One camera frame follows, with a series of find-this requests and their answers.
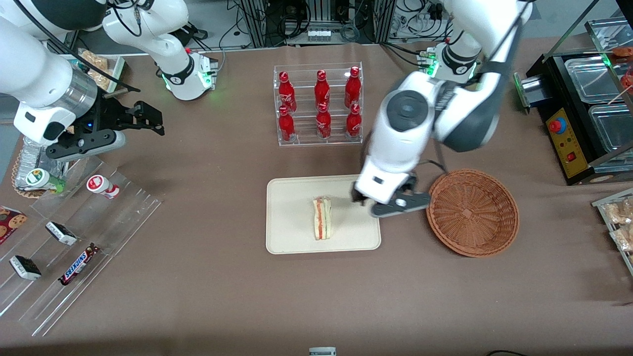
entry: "gray floor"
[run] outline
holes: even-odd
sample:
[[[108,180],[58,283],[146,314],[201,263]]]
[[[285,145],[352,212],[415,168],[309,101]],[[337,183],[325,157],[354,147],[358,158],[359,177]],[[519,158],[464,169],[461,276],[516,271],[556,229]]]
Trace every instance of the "gray floor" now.
[[[204,42],[209,47],[218,48],[222,35],[235,25],[237,8],[226,10],[224,0],[185,0],[189,8],[189,20],[200,29],[209,32],[209,38]],[[418,0],[405,0],[407,4]],[[592,0],[540,0],[534,4],[530,21],[525,26],[524,37],[556,37],[561,36],[576,20]],[[581,22],[588,19],[608,18],[618,10],[615,0],[601,0],[598,5]],[[584,27],[578,26],[573,34],[583,33]],[[110,40],[103,30],[82,32],[80,37],[91,51],[100,54],[140,53],[136,48],[121,46]],[[246,46],[251,42],[250,37],[237,29],[232,29],[222,40],[224,48]],[[17,131],[7,125],[0,125],[0,172],[5,172],[8,160],[18,140]]]

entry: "red emergency stop button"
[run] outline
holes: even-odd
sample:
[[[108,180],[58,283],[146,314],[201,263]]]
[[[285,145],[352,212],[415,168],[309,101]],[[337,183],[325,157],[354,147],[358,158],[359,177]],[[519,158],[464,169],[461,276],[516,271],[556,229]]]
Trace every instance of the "red emergency stop button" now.
[[[548,127],[548,128],[549,128],[549,131],[550,131],[550,132],[553,132],[553,133],[555,133],[555,134],[560,135],[560,134],[562,134],[562,133],[565,131],[565,129],[567,128],[567,123],[566,123],[566,121],[565,121],[565,119],[564,119],[564,118],[559,117],[559,118],[557,118],[556,120],[552,120],[552,121],[549,123],[549,127]]]

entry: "red switch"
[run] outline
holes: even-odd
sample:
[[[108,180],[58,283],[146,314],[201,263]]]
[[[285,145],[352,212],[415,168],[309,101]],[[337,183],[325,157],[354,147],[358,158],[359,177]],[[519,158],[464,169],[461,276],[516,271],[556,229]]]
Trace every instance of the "red switch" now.
[[[563,125],[558,120],[554,120],[549,123],[549,130],[555,134],[563,128]]]

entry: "yogurt bottle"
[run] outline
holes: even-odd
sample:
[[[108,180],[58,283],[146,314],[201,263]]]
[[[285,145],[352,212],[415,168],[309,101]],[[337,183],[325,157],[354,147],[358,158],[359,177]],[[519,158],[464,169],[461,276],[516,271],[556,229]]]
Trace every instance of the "yogurt bottle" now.
[[[66,181],[52,176],[49,172],[35,168],[27,174],[27,184],[34,188],[53,191],[54,194],[60,194],[64,191]]]
[[[88,178],[85,187],[93,193],[105,196],[107,199],[114,199],[121,192],[121,189],[116,184],[112,184],[101,174],[95,174]]]

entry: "acrylic bottle rack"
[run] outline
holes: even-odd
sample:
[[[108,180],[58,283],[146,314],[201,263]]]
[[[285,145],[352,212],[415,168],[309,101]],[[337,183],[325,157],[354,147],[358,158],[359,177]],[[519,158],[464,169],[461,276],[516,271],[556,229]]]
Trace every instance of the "acrylic bottle rack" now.
[[[363,64],[358,63],[329,63],[315,65],[277,65],[273,73],[273,97],[275,100],[275,118],[277,123],[277,141],[279,146],[318,145],[318,144],[354,144],[363,142],[363,126],[360,129],[360,138],[349,141],[345,137],[345,129],[349,108],[345,107],[345,84],[349,78],[349,69],[352,66],[360,68],[359,79],[363,83]],[[332,116],[332,134],[327,139],[319,138],[317,134],[317,108],[315,103],[314,87],[317,82],[317,71],[325,70],[327,82],[330,85],[330,115]],[[297,100],[297,111],[291,113],[294,119],[294,130],[297,139],[288,143],[282,140],[279,129],[279,73],[287,72],[290,83],[294,86]],[[359,105],[363,114],[363,89],[361,87]]]

